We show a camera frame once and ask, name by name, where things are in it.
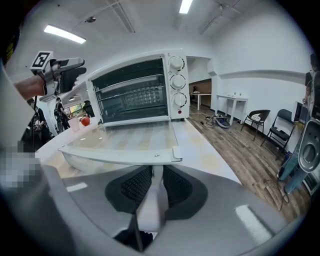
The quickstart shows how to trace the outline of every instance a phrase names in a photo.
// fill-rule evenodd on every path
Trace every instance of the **white knob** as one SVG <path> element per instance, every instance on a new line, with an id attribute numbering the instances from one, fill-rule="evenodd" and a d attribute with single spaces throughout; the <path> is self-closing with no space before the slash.
<path id="1" fill-rule="evenodd" d="M 186 84 L 186 79 L 180 75 L 177 74 L 175 76 L 173 76 L 172 78 L 172 86 L 176 89 L 181 89 L 183 86 L 185 86 Z"/>
<path id="2" fill-rule="evenodd" d="M 177 104 L 179 107 L 183 106 L 186 103 L 186 97 L 182 93 L 178 93 L 174 96 L 174 103 Z"/>
<path id="3" fill-rule="evenodd" d="M 174 56 L 170 59 L 170 67 L 175 70 L 181 69 L 183 65 L 184 65 L 184 61 L 182 60 L 181 57 Z"/>

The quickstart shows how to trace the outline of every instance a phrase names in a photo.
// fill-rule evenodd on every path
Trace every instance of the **black folding chair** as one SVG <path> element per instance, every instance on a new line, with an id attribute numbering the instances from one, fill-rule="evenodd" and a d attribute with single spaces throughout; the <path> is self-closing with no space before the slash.
<path id="1" fill-rule="evenodd" d="M 253 140 L 256 139 L 259 126 L 262 126 L 262 137 L 264 137 L 265 121 L 266 121 L 269 113 L 270 113 L 270 110 L 267 110 L 267 109 L 255 110 L 255 111 L 250 112 L 250 114 L 248 114 L 248 115 L 246 116 L 246 118 L 245 118 L 245 120 L 244 120 L 244 122 L 243 122 L 241 131 L 242 131 L 242 129 L 244 128 L 244 125 L 245 125 L 246 120 L 249 119 L 249 120 L 251 121 L 251 127 L 252 127 L 253 123 L 256 124 L 256 131 L 255 131 L 255 135 L 254 135 Z M 256 114 L 259 114 L 259 117 L 260 117 L 260 120 L 259 120 L 259 121 L 256 121 L 256 120 L 253 120 L 253 119 L 252 119 L 252 116 L 253 116 L 253 115 L 256 115 Z"/>
<path id="2" fill-rule="evenodd" d="M 282 150 L 280 151 L 281 153 L 283 153 L 285 151 L 285 148 L 288 144 L 288 141 L 290 140 L 292 132 L 294 131 L 294 128 L 295 128 L 295 122 L 293 122 L 291 120 L 291 115 L 292 115 L 292 113 L 289 110 L 281 109 L 278 112 L 278 114 L 276 115 L 274 122 L 268 132 L 268 135 L 266 136 L 268 138 L 269 142 L 270 142 L 270 138 L 272 137 L 273 139 L 275 139 L 278 142 L 279 146 L 282 146 Z M 281 119 L 283 119 L 293 125 L 290 134 L 287 134 L 283 130 L 278 130 L 278 128 L 275 126 L 277 118 L 281 118 Z M 279 141 L 276 137 L 272 136 L 272 134 L 275 134 L 278 138 L 280 138 L 282 141 L 284 141 L 284 144 L 283 144 L 283 142 Z M 263 140 L 260 147 L 264 144 L 265 141 L 266 141 L 266 139 Z"/>

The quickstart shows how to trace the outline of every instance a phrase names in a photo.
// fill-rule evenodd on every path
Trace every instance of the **plastic cup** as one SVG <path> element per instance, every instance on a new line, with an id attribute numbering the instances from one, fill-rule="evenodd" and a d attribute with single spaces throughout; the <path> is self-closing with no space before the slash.
<path id="1" fill-rule="evenodd" d="M 80 129 L 78 118 L 72 118 L 72 119 L 68 120 L 68 123 L 69 123 L 72 131 L 76 132 Z"/>

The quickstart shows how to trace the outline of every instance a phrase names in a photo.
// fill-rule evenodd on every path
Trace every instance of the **fluorescent ceiling light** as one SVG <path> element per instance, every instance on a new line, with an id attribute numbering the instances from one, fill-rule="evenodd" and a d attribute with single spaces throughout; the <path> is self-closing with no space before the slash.
<path id="1" fill-rule="evenodd" d="M 179 13 L 187 14 L 189 12 L 189 8 L 191 6 L 191 3 L 192 3 L 192 0 L 182 0 Z"/>
<path id="2" fill-rule="evenodd" d="M 44 32 L 49 33 L 49 34 L 54 34 L 54 35 L 57 35 L 57 36 L 60 36 L 60 37 L 66 38 L 66 39 L 70 39 L 70 40 L 75 41 L 79 44 L 83 44 L 86 41 L 86 39 L 84 39 L 84 38 L 81 38 L 75 34 L 72 34 L 70 32 L 67 32 L 65 30 L 62 30 L 60 28 L 57 28 L 57 27 L 54 27 L 51 25 L 46 26 L 46 28 L 44 29 Z"/>

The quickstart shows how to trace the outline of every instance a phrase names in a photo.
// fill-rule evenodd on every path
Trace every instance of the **window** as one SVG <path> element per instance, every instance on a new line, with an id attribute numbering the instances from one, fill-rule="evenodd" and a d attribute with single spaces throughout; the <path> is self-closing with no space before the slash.
<path id="1" fill-rule="evenodd" d="M 66 107 L 64 109 L 64 111 L 67 114 L 70 114 L 70 117 L 76 117 L 78 115 L 85 114 L 85 112 L 83 110 L 84 105 L 85 105 L 84 103 L 81 103 L 81 104 L 77 104 L 77 105 L 74 105 L 74 106 Z"/>

